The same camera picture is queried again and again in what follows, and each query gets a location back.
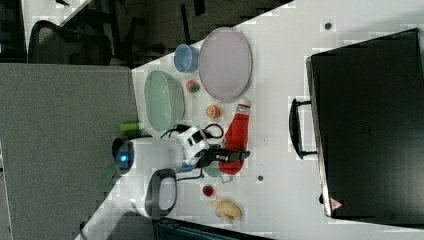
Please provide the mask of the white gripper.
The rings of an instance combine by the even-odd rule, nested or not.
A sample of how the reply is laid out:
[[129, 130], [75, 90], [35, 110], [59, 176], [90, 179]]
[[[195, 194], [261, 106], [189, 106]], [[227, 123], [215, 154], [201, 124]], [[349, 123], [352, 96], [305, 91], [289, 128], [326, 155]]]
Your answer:
[[[183, 146], [183, 163], [186, 165], [195, 166], [203, 154], [210, 148], [204, 131], [198, 126], [190, 127], [187, 131], [179, 134], [176, 139]], [[249, 151], [227, 151], [226, 149], [219, 149], [207, 153], [205, 159], [207, 162], [218, 161], [229, 164], [245, 160], [249, 156]]]

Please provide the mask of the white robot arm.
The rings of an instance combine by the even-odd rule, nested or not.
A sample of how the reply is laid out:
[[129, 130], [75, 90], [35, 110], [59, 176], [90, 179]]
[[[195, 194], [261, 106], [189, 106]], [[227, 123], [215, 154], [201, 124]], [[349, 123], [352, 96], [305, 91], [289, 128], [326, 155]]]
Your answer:
[[193, 126], [177, 127], [161, 138], [123, 143], [114, 153], [120, 175], [112, 189], [114, 205], [148, 218], [163, 218], [176, 204], [179, 173], [202, 169], [212, 162], [240, 162], [250, 155], [212, 145], [210, 138], [204, 129]]

